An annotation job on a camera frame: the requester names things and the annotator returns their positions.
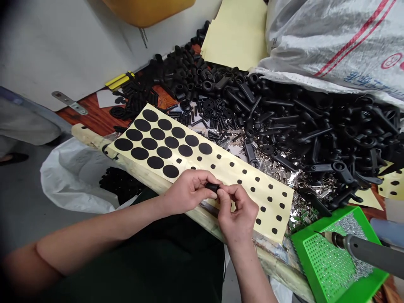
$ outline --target green mesh tray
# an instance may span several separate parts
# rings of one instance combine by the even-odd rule
[[[368,277],[351,281],[350,277],[355,273],[352,257],[314,232],[336,231],[345,235],[344,229],[334,224],[349,213],[353,213],[367,239],[380,244],[361,208],[352,206],[338,209],[332,217],[322,218],[292,235],[300,263],[319,303],[366,303],[388,277],[388,273],[375,268]]]

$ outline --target yellow container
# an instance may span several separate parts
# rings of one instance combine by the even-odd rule
[[[196,0],[103,0],[125,22],[150,27],[192,5]]]

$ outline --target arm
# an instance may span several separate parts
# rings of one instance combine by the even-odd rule
[[[35,295],[130,238],[150,223],[217,198],[204,187],[220,184],[210,172],[186,170],[161,196],[58,230],[12,252],[3,262],[17,292]]]
[[[258,205],[250,199],[241,185],[220,187],[218,196],[221,208],[218,221],[236,270],[242,301],[277,302],[252,242]],[[231,212],[231,200],[236,203],[234,212]]]

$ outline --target forearm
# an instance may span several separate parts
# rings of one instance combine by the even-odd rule
[[[166,216],[156,197],[50,234],[37,243],[39,256],[68,276],[102,252],[114,248],[150,223]]]
[[[236,270],[243,303],[277,302],[253,242],[239,245],[237,248],[229,247],[229,253]]]

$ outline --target shoe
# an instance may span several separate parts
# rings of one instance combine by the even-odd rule
[[[29,158],[29,156],[27,154],[20,154],[20,153],[9,153],[9,154],[12,155],[13,157],[8,161],[0,162],[0,166],[24,162],[25,160],[28,160],[28,158]]]

